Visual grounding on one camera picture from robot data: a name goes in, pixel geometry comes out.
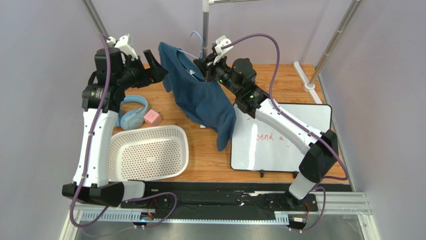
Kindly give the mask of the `dark blue t shirt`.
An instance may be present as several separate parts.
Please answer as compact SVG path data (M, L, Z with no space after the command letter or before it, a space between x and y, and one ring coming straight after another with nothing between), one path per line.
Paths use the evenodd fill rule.
M179 48L160 42L161 66L168 71L162 81L177 106L198 125L217 133L216 148L223 151L232 139L236 113L219 83L205 81L198 67Z

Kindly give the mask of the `light blue wire hanger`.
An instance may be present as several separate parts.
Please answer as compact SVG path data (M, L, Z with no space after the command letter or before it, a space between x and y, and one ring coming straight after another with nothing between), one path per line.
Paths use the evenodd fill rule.
M193 30L190 35L190 37L196 36L196 38L198 39L198 43L196 44L197 47L193 47L189 52L185 51L184 49L178 49L179 53L182 53L190 58L193 59L200 59L203 55L203 36L196 30Z

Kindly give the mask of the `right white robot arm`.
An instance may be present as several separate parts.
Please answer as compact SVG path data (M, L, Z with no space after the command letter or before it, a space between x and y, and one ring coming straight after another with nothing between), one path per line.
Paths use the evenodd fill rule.
M284 110L256 83L257 73L249 58L238 58L228 66L222 58L214 63L210 54L193 62L206 81L216 81L235 95L237 107L250 117L272 127L289 139L304 155L299 173L287 198L302 201L326 177L339 157L338 137L331 129L321 131Z

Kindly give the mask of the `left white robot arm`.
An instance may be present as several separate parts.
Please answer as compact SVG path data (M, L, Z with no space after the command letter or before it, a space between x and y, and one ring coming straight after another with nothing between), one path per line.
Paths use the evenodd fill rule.
M110 180L108 158L112 132L119 116L125 91L160 83L168 74L147 49L143 52L149 67L140 56L131 59L122 50L99 49L91 74L82 92L84 132L79 163L71 183L62 186L64 197L83 204L117 207L121 202L139 199L145 184L135 180Z

